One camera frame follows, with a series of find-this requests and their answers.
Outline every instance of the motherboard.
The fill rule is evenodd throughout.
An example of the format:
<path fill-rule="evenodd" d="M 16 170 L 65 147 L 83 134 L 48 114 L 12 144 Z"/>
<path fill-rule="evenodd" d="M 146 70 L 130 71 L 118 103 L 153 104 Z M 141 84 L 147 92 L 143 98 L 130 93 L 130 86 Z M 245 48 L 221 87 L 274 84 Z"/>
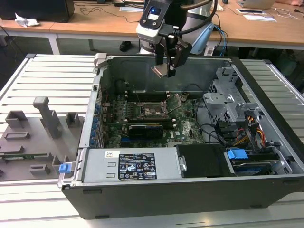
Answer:
<path fill-rule="evenodd" d="M 174 147 L 203 143 L 195 102 L 185 94 L 116 95 L 103 103 L 106 148 Z"/>

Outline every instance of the desk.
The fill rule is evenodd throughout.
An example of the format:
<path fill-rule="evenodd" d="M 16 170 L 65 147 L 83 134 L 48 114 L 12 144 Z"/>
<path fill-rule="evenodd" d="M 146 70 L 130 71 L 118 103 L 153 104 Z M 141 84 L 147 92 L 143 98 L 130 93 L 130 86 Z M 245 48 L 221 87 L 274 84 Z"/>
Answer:
<path fill-rule="evenodd" d="M 234 12 L 241 8 L 236 0 L 230 0 L 229 7 Z M 217 12 L 222 29 L 229 37 L 228 46 L 252 47 L 252 48 L 278 48 L 278 49 L 304 49 L 304 18 L 303 14 L 294 12 L 295 9 L 304 12 L 303 7 L 295 7 L 286 4 L 275 3 L 274 7 L 290 10 L 291 15 L 301 18 L 283 18 L 277 15 L 273 9 L 266 9 L 274 16 L 277 22 L 247 20 L 244 16 L 234 14 L 229 9 Z M 213 17 L 213 23 L 219 24 L 218 18 Z M 218 32 L 212 32 L 209 46 L 214 46 L 219 41 Z"/>
<path fill-rule="evenodd" d="M 138 21 L 142 15 L 137 12 L 120 12 L 119 7 L 114 5 L 96 4 L 96 6 L 109 13 L 125 16 L 128 21 Z M 24 28 L 13 20 L 3 20 L 2 26 L 11 36 L 48 38 L 53 54 L 60 54 L 58 38 L 138 41 L 135 31 L 138 23 L 128 23 L 124 17 L 117 17 L 102 10 L 84 15 L 80 12 L 80 8 L 83 7 L 75 5 L 74 15 L 68 23 L 39 21 L 40 26 Z"/>
<path fill-rule="evenodd" d="M 110 13 L 125 16 L 129 21 L 138 21 L 141 17 L 141 13 L 120 12 L 119 7 L 114 5 L 97 6 Z M 225 7 L 233 11 L 235 8 L 240 8 L 236 0 L 230 0 L 228 5 L 224 5 Z M 301 13 L 294 12 L 294 9 L 301 11 L 304 9 L 279 3 L 275 3 L 275 7 L 289 9 L 292 15 L 303 20 L 282 18 L 273 9 L 267 9 L 266 12 L 270 12 L 277 22 L 247 20 L 243 16 L 235 15 L 229 9 L 217 12 L 222 29 L 229 36 L 228 46 L 304 50 L 304 18 Z M 125 18 L 116 17 L 102 10 L 96 10 L 86 16 L 80 12 L 80 8 L 75 5 L 75 13 L 69 23 L 40 22 L 41 26 L 24 28 L 14 21 L 4 20 L 3 27 L 12 36 L 48 38 L 54 54 L 60 54 L 58 38 L 138 41 L 135 32 L 137 23 L 128 23 Z M 218 24 L 217 17 L 213 18 L 213 22 Z M 5 35 L 4 31 L 0 30 L 0 35 Z M 213 32 L 208 45 L 215 46 L 218 41 L 219 34 Z"/>

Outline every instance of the green circuit board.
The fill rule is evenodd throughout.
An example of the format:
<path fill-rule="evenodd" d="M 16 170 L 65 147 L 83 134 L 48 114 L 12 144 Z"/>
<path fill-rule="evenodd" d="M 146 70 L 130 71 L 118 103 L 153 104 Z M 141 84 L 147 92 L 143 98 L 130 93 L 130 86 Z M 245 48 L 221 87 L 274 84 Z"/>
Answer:
<path fill-rule="evenodd" d="M 177 144 L 196 144 L 204 143 L 202 134 L 194 119 L 194 105 L 192 100 L 183 100 L 179 102 L 176 95 L 172 95 L 166 101 L 166 118 L 170 121 L 176 120 L 175 126 L 163 129 L 163 137 L 153 140 L 130 140 L 128 138 L 128 126 L 125 118 L 136 119 L 141 115 L 154 116 L 161 118 L 157 112 L 160 102 L 142 102 L 143 108 L 137 108 L 136 102 L 128 102 L 123 96 L 117 96 L 116 99 L 110 100 L 107 104 L 107 110 L 104 110 L 104 134 L 106 148 L 143 148 L 143 147 L 174 147 Z M 142 124 L 158 124 L 157 121 Z"/>

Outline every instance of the white tissue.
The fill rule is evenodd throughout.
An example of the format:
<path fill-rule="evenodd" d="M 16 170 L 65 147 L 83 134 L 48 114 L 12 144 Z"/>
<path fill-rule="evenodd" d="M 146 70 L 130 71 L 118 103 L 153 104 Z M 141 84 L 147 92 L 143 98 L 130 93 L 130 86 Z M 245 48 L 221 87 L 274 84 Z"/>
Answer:
<path fill-rule="evenodd" d="M 18 16 L 17 13 L 15 13 L 15 15 L 16 15 L 15 22 L 17 22 L 19 25 L 21 25 L 23 27 L 40 25 L 36 19 L 26 19 L 26 18 Z"/>
<path fill-rule="evenodd" d="M 214 0 L 212 2 L 212 5 L 211 5 L 211 10 L 213 10 L 213 7 L 214 7 Z M 224 8 L 220 4 L 218 4 L 217 11 L 224 11 Z"/>

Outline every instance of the yellow wire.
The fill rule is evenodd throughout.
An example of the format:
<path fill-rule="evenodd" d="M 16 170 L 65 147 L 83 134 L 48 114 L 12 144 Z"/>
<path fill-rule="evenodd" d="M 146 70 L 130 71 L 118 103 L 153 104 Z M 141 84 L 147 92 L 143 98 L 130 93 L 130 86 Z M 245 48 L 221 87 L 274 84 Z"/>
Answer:
<path fill-rule="evenodd" d="M 241 139 L 240 141 L 236 142 L 233 146 L 239 145 L 240 143 L 242 143 L 243 141 L 245 141 L 248 138 L 248 136 L 245 136 L 243 139 Z"/>
<path fill-rule="evenodd" d="M 262 145 L 264 145 L 264 144 L 263 144 L 263 141 L 264 141 L 264 134 L 263 134 L 263 132 L 262 132 L 262 131 L 259 131 L 259 130 L 257 130 L 257 132 L 261 133 L 261 141 L 262 141 Z"/>

